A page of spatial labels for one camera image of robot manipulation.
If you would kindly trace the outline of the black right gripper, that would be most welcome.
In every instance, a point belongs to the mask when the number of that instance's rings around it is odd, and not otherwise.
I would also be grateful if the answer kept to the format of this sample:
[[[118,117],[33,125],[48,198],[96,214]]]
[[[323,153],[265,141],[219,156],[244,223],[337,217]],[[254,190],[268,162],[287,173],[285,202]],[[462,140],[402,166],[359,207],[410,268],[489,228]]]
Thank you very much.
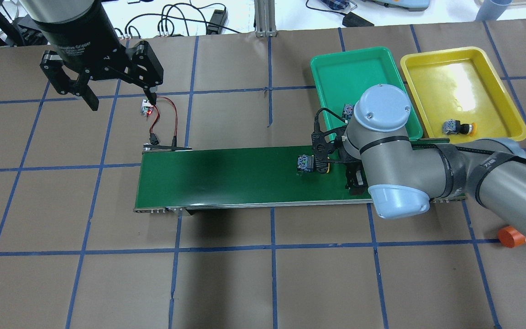
[[[320,114],[326,111],[328,114],[342,121],[344,125],[322,131],[319,122]],[[342,117],[327,108],[320,108],[314,118],[314,129],[311,134],[311,143],[314,157],[314,170],[327,174],[331,165],[341,164],[345,166],[345,189],[351,196],[357,196],[365,193],[368,184],[363,174],[362,162],[351,156],[344,148],[344,133],[347,128],[347,122]]]

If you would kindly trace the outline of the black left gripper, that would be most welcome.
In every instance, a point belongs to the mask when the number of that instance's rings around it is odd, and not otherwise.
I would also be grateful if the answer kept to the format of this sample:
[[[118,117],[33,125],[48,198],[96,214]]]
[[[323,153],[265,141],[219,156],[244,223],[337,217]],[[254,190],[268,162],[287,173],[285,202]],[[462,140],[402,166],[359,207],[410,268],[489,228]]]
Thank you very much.
[[[53,47],[44,54],[42,71],[58,92],[79,92],[92,111],[100,101],[90,80],[120,79],[143,89],[157,104],[163,67],[150,44],[126,48],[100,2],[34,2],[32,18]]]

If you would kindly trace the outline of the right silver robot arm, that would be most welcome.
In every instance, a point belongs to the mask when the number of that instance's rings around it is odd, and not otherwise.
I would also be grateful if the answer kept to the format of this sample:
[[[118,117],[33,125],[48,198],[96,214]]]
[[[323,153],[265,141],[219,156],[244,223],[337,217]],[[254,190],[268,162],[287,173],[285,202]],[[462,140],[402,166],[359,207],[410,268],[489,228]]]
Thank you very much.
[[[434,198],[467,194],[526,236],[526,153],[519,144],[509,138],[414,144],[405,128],[410,106],[403,90],[378,84],[343,126],[324,132],[315,118],[315,170],[361,164],[363,184],[384,219],[422,214]]]

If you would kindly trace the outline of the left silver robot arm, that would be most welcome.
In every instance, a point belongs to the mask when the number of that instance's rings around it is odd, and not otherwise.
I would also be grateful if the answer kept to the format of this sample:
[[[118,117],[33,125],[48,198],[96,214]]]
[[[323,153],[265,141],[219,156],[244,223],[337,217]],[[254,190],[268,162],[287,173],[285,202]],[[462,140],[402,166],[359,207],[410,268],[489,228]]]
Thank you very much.
[[[40,67],[56,92],[79,96],[96,111],[99,100],[89,82],[120,79],[142,88],[153,106],[157,103],[157,87],[163,83],[159,59],[145,40],[126,48],[99,0],[21,4],[53,47],[44,52]]]

